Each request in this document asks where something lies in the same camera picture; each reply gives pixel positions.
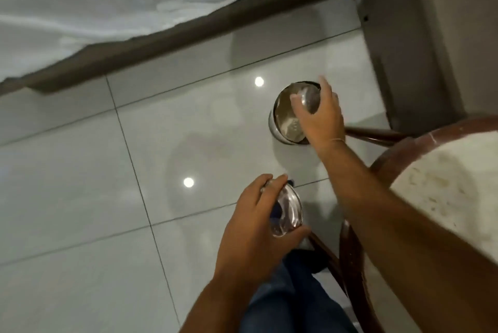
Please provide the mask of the person's left hand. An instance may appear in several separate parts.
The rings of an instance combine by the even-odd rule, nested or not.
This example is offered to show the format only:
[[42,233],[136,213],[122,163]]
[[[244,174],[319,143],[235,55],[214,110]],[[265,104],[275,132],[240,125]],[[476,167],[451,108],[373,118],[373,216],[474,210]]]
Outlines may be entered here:
[[268,181],[258,204],[251,210],[239,210],[237,201],[221,239],[214,275],[228,273],[263,283],[289,253],[272,252],[271,231],[265,234],[259,231],[287,180],[288,175],[283,174]]

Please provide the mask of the round steel lid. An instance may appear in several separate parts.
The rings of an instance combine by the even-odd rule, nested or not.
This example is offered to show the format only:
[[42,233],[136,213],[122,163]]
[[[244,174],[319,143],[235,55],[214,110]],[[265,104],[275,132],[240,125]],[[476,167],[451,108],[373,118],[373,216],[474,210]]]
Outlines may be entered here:
[[273,237],[283,237],[302,225],[303,205],[292,179],[288,179],[279,191],[266,217],[267,221],[259,231],[264,234],[271,231]]

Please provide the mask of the person's blue jeans leg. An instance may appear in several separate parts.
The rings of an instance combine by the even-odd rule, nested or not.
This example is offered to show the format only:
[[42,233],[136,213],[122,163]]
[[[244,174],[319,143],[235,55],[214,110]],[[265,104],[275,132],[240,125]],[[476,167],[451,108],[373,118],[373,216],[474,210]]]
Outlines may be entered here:
[[314,274],[326,268],[316,251],[294,249],[254,293],[239,333],[358,333]]

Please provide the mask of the person's left forearm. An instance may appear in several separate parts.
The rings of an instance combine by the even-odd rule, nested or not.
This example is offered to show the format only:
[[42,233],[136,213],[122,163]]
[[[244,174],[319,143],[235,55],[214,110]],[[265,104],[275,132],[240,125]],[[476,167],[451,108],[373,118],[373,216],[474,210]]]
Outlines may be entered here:
[[217,273],[204,287],[178,333],[238,333],[261,282]]

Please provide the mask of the person's right hand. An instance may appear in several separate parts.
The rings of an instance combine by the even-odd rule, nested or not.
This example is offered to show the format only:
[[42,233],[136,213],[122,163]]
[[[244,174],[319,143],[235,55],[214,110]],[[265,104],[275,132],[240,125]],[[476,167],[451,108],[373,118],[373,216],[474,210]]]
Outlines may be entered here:
[[[341,138],[345,140],[345,125],[339,104],[338,95],[333,92],[331,85],[324,76],[319,77],[321,86],[320,106],[310,121],[299,121],[300,126],[308,139],[310,145],[314,148],[317,140],[325,138]],[[319,157],[330,154],[333,148],[328,151],[317,151]]]

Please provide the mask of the round wooden white-topped table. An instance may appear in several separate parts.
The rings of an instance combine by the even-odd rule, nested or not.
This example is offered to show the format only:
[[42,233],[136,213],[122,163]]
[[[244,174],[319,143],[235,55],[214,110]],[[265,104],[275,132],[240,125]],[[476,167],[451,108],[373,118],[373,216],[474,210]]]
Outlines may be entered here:
[[[463,120],[418,137],[347,127],[388,149],[370,166],[386,186],[498,265],[498,116]],[[350,224],[315,225],[312,245],[345,292],[363,333],[421,333],[364,252]]]

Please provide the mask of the brown wooden bed frame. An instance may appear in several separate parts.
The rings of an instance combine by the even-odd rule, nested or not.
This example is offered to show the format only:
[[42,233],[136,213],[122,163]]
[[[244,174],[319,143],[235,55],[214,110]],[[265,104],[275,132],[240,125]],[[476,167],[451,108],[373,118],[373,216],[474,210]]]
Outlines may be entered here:
[[228,33],[272,15],[320,0],[237,0],[173,28],[125,41],[84,47],[78,53],[21,78],[0,82],[0,97],[29,88],[49,94],[71,88],[162,54]]

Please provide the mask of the grey cabinet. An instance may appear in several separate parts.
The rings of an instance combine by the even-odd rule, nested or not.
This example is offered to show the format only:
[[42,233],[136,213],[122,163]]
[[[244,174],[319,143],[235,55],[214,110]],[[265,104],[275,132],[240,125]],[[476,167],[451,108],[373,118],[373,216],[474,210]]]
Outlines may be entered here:
[[498,116],[498,0],[359,0],[391,128]]

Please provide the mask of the steel pot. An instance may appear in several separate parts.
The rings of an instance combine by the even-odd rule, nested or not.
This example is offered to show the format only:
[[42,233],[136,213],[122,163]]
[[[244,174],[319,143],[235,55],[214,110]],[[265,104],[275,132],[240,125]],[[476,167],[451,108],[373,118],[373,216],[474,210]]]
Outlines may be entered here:
[[297,94],[297,82],[289,84],[278,95],[269,113],[268,125],[277,141],[292,146],[308,146],[300,123],[291,107],[290,95]]

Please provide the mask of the small steel bowl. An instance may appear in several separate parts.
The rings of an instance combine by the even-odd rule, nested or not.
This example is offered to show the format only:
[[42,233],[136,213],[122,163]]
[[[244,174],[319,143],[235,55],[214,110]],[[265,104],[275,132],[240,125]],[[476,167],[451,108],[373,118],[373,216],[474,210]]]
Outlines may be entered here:
[[302,81],[297,84],[297,94],[301,103],[310,114],[315,114],[320,106],[320,84],[311,81]]

